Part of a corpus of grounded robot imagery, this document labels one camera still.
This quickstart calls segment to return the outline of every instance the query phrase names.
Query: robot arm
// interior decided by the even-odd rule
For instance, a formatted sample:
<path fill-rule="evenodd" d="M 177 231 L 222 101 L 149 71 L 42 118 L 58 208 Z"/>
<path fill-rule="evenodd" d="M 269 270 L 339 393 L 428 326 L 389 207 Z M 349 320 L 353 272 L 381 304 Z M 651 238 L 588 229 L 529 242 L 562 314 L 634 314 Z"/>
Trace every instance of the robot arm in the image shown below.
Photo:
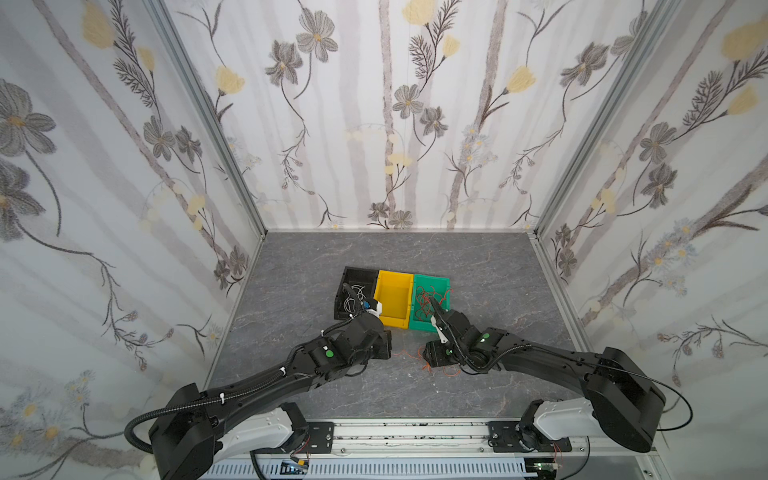
<path fill-rule="evenodd" d="M 480 332 L 463 313 L 446 312 L 430 300 L 440 335 L 425 348 L 430 366 L 459 364 L 476 373 L 523 372 L 586 399 L 533 402 L 519 426 L 523 446 L 538 449 L 549 440 L 601 430 L 623 447 L 650 451 L 666 398 L 624 352 L 610 347 L 602 354 L 572 352 L 529 342 L 503 329 Z"/>
<path fill-rule="evenodd" d="M 176 391 L 164 409 L 138 416 L 125 428 L 136 448 L 154 453 L 163 480 L 195 480 L 214 462 L 255 449 L 298 449 L 309 428 L 295 403 L 284 399 L 347 375 L 353 366 L 391 356 L 392 334 L 373 306 L 293 347 L 285 362 L 231 385 L 198 392 L 195 384 Z M 134 434 L 136 425 L 157 419 L 151 445 Z"/>

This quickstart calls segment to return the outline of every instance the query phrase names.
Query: yellow storage bin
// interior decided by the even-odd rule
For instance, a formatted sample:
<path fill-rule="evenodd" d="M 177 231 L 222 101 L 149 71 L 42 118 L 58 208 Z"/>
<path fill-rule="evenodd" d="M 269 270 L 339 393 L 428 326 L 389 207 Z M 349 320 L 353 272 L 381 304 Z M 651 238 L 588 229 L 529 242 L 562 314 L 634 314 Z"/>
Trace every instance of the yellow storage bin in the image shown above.
<path fill-rule="evenodd" d="M 386 326 L 408 328 L 413 297 L 413 274 L 379 271 L 373 298 L 382 304 L 379 319 Z"/>

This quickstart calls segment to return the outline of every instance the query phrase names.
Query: floral wallpaper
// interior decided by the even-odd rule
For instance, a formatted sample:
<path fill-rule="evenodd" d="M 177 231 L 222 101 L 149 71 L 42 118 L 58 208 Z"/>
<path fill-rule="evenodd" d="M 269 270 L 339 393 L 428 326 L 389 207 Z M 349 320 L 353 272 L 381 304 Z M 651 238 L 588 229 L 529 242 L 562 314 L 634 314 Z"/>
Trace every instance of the floral wallpaper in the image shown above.
<path fill-rule="evenodd" d="M 765 476 L 767 77 L 764 4 L 683 2 L 538 232 L 594 347 L 693 404 L 655 442 L 678 480 Z M 688 415 L 667 400 L 664 428 Z"/>
<path fill-rule="evenodd" d="M 166 4 L 267 226 L 371 230 L 531 229 L 654 6 Z"/>
<path fill-rule="evenodd" d="M 6 2 L 0 45 L 3 475 L 150 475 L 124 424 L 202 386 L 258 237 L 140 2 Z"/>

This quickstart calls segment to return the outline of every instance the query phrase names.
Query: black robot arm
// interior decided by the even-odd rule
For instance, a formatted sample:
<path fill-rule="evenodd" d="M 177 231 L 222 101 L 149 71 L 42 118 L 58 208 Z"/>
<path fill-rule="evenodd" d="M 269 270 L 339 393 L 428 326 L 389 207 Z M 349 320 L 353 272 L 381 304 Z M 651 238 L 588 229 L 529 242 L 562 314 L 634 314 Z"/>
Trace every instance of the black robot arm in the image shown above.
<path fill-rule="evenodd" d="M 627 354 L 610 347 L 602 354 L 557 349 L 492 327 L 481 332 L 463 313 L 446 312 L 434 299 L 431 304 L 441 339 L 426 345 L 430 366 L 504 369 L 556 383 L 588 399 L 593 417 L 616 443 L 650 451 L 666 398 Z"/>
<path fill-rule="evenodd" d="M 257 439 L 254 445 L 258 445 L 258 439 L 267 442 L 251 449 L 283 447 L 290 451 L 306 438 L 307 424 L 301 412 L 295 404 L 282 404 L 279 409 L 265 412 L 292 395 L 344 377 L 354 366 L 365 367 L 371 359 L 390 358 L 391 340 L 392 334 L 384 330 L 381 320 L 360 308 L 353 318 L 331 326 L 309 342 L 294 346 L 286 361 L 279 365 L 203 392 L 198 392 L 193 383 L 182 387 L 164 409 L 145 413 L 129 422 L 125 437 L 136 448 L 154 453 L 163 480 L 199 478 L 214 463 L 217 452 L 231 447 L 227 443 L 231 439 L 225 435 L 235 428 L 240 429 L 238 432 L 243 430 L 243 426 L 238 427 L 241 423 L 256 425 L 252 420 L 259 414 L 265 418 L 272 416 L 265 421 L 272 429 L 267 431 L 257 425 L 243 430 L 237 438 Z M 150 445 L 134 434 L 134 428 L 152 419 L 157 420 L 149 430 Z M 285 436 L 275 430 L 280 423 L 286 425 L 283 430 L 288 430 Z M 275 438 L 280 439 L 280 444 L 269 445 Z"/>

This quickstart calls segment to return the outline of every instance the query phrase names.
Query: gray marble surface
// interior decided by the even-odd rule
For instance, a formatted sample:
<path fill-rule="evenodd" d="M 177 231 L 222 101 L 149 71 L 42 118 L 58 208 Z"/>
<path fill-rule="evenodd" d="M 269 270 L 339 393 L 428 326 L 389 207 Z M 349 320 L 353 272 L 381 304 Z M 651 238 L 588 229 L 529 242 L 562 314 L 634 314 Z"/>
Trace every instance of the gray marble surface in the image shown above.
<path fill-rule="evenodd" d="M 347 265 L 448 277 L 451 307 L 480 330 L 496 326 L 573 348 L 524 233 L 269 233 L 211 385 L 279 363 L 293 345 L 333 324 L 333 299 Z M 531 400 L 575 397 L 522 373 L 428 372 L 411 356 L 435 338 L 392 329 L 390 360 L 372 360 L 361 376 L 291 401 L 307 417 L 484 417 L 520 416 Z"/>

